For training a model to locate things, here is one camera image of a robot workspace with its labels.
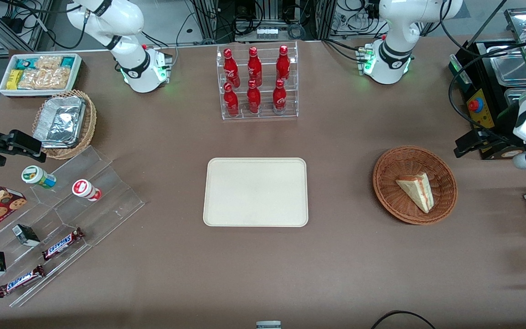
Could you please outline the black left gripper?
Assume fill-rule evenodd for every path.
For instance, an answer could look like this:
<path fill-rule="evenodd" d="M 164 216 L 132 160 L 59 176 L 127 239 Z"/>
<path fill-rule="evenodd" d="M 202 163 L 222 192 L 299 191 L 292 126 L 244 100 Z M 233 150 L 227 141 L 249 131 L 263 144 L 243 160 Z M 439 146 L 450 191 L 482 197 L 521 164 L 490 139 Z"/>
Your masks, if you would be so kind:
<path fill-rule="evenodd" d="M 470 130 L 455 140 L 455 158 L 484 148 L 484 158 L 514 158 L 526 151 L 524 142 L 512 133 L 503 136 L 505 142 L 492 136 L 486 136 L 480 130 Z"/>

